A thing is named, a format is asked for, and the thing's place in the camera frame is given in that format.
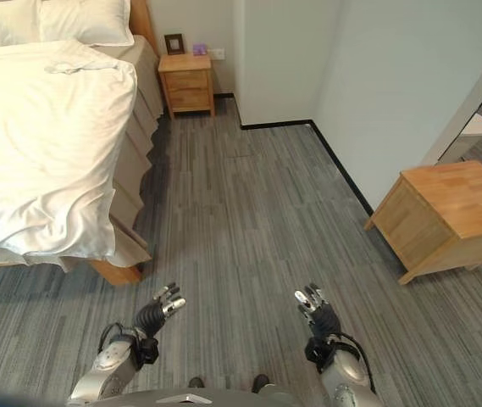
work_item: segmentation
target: small purple object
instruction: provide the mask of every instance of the small purple object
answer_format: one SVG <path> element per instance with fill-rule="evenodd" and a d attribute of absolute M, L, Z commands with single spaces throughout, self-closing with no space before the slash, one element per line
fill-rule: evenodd
<path fill-rule="evenodd" d="M 193 44 L 194 55 L 207 55 L 207 46 L 205 44 Z"/>

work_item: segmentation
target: drawer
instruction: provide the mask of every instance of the drawer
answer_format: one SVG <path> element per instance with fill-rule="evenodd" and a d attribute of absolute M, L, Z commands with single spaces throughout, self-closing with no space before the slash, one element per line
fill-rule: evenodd
<path fill-rule="evenodd" d="M 210 109 L 207 89 L 169 91 L 169 101 L 176 112 Z"/>
<path fill-rule="evenodd" d="M 165 81 L 170 91 L 176 89 L 201 89 L 207 87 L 207 71 L 169 72 L 165 74 Z"/>

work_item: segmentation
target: picture frame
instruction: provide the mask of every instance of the picture frame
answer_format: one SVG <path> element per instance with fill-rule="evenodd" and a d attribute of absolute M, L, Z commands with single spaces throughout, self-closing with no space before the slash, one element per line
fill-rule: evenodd
<path fill-rule="evenodd" d="M 163 36 L 165 38 L 165 47 L 168 55 L 177 55 L 184 53 L 184 43 L 182 41 L 182 34 L 168 34 Z"/>

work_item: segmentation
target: nightstand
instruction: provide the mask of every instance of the nightstand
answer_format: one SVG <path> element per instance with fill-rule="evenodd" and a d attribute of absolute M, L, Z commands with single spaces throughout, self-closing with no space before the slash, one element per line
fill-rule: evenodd
<path fill-rule="evenodd" d="M 482 264 L 482 164 L 465 161 L 401 173 L 370 217 L 408 273 L 399 282 L 435 271 Z"/>
<path fill-rule="evenodd" d="M 208 55 L 164 55 L 159 60 L 158 72 L 169 108 L 175 113 L 210 110 L 214 116 L 213 79 Z"/>

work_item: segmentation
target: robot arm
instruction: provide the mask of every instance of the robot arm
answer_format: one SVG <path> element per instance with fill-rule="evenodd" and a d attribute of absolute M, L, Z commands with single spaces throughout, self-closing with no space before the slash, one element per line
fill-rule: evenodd
<path fill-rule="evenodd" d="M 296 291 L 299 310 L 307 318 L 313 337 L 305 348 L 316 364 L 334 407 L 383 407 L 376 396 L 372 373 L 361 345 L 341 331 L 335 311 L 315 284 Z"/>
<path fill-rule="evenodd" d="M 174 297 L 179 290 L 174 283 L 159 290 L 150 304 L 139 310 L 132 328 L 125 328 L 118 322 L 105 328 L 98 355 L 90 371 L 75 385 L 68 406 L 83 406 L 120 395 L 145 364 L 156 361 L 158 341 L 153 338 L 154 335 L 171 315 L 186 304 L 181 296 Z M 119 328 L 119 333 L 102 350 L 107 335 L 114 327 Z"/>

